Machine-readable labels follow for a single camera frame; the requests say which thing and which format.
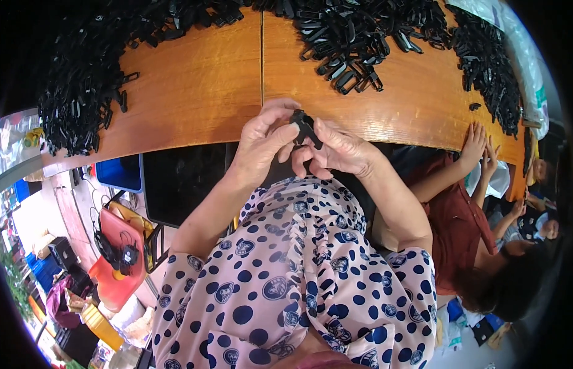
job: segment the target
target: polka dot blouse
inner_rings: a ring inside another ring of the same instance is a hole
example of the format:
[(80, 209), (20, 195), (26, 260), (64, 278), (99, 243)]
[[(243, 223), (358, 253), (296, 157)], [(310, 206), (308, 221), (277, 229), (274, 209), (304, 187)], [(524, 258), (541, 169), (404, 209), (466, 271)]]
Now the polka dot blouse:
[(341, 183), (257, 189), (204, 261), (168, 259), (155, 308), (158, 369), (269, 368), (314, 327), (370, 368), (422, 369), (436, 330), (434, 265), (420, 248), (377, 254)]

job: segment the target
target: dark hair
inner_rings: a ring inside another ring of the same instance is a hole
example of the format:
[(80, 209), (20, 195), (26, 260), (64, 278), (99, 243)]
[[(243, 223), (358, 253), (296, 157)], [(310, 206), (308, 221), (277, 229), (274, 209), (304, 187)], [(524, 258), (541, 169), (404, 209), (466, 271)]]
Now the dark hair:
[(454, 286), (467, 310), (494, 313), (506, 322), (514, 322), (527, 313), (551, 261), (543, 243), (526, 248), (521, 256), (504, 250), (500, 252), (508, 263), (495, 275), (478, 268), (460, 269), (455, 274)]

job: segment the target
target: hand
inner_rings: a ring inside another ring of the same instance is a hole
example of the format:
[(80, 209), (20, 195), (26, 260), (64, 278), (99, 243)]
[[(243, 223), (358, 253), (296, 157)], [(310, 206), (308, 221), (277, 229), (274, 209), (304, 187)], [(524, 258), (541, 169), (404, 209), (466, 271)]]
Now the hand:
[(501, 145), (498, 145), (496, 150), (494, 150), (493, 147), (494, 140), (490, 136), (490, 140), (486, 140), (486, 150), (483, 152), (482, 160), (482, 177), (486, 177), (488, 180), (498, 168), (498, 152), (500, 151)]
[(235, 185), (254, 188), (261, 185), (274, 155), (285, 145), (291, 143), (299, 134), (299, 126), (273, 126), (289, 119), (294, 109), (301, 105), (292, 99), (269, 100), (260, 110), (260, 114), (243, 126), (238, 150), (227, 174), (232, 176)]
[(481, 123), (470, 124), (467, 141), (465, 142), (465, 146), (463, 146), (461, 157), (458, 160), (465, 171), (465, 175), (470, 173), (477, 163), (479, 163), (486, 149), (486, 144), (486, 128), (483, 127)]
[(512, 206), (510, 214), (514, 219), (517, 219), (525, 215), (526, 212), (527, 212), (527, 204), (525, 203), (525, 199), (521, 198), (519, 200), (516, 200), (516, 202)]
[[(364, 177), (371, 172), (371, 163), (380, 151), (371, 143), (363, 140), (345, 129), (339, 128), (333, 122), (315, 119), (313, 130), (321, 142), (321, 150), (313, 146), (309, 137), (305, 138), (304, 147), (292, 152), (292, 170), (298, 177), (307, 174), (303, 162), (311, 160), (309, 170), (321, 180), (329, 180), (334, 176), (329, 169), (351, 173)], [(292, 151), (292, 145), (285, 146), (278, 154), (278, 161), (285, 162)]]

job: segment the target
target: pile of black plastic parts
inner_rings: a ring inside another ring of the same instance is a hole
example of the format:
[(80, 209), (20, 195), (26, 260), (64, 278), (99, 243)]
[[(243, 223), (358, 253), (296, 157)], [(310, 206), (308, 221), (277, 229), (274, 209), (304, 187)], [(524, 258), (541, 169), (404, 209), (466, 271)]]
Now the pile of black plastic parts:
[(504, 50), (503, 33), (495, 26), (456, 6), (447, 5), (455, 14), (458, 27), (449, 29), (451, 46), (460, 58), (463, 89), (479, 91), (491, 114), (506, 135), (516, 138), (522, 116), (520, 90), (510, 59)]
[[(241, 6), (294, 19), (306, 45), (301, 59), (323, 60), (318, 74), (342, 94), (370, 86), (383, 90), (374, 65), (389, 54), (388, 36), (406, 53), (423, 52), (418, 40), (440, 50), (454, 47), (458, 54), (465, 48), (460, 67), (466, 71), (466, 90), (473, 83), (504, 131), (516, 133), (518, 85), (512, 84), (510, 64), (498, 49), (499, 33), (479, 18), (458, 12), (460, 27), (451, 37), (444, 12), (434, 0), (109, 0), (91, 15), (63, 19), (62, 33), (52, 46), (38, 100), (51, 155), (61, 148), (67, 149), (67, 157), (97, 152), (98, 131), (112, 120), (112, 101), (127, 111), (126, 91), (121, 89), (139, 72), (125, 75), (120, 70), (118, 60), (126, 47), (137, 48), (142, 42), (157, 47), (197, 24), (231, 25), (243, 18)], [(479, 38), (470, 41), (477, 27)], [(482, 49), (483, 44), (490, 49)], [(495, 64), (484, 70), (489, 63)]]

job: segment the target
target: green plant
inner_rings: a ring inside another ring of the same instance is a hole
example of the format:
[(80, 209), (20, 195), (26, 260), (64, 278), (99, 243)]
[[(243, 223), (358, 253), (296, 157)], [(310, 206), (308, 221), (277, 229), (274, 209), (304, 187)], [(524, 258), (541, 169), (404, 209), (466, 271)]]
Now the green plant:
[(28, 321), (34, 317), (32, 306), (30, 306), (30, 303), (28, 302), (28, 296), (30, 296), (30, 294), (24, 285), (24, 276), (18, 269), (18, 266), (14, 263), (12, 256), (6, 252), (1, 237), (0, 255), (1, 264), (5, 268), (5, 282), (7, 282), (8, 286), (10, 287), (10, 292), (14, 298), (14, 304), (20, 312), (20, 315), (22, 315), (22, 318)]

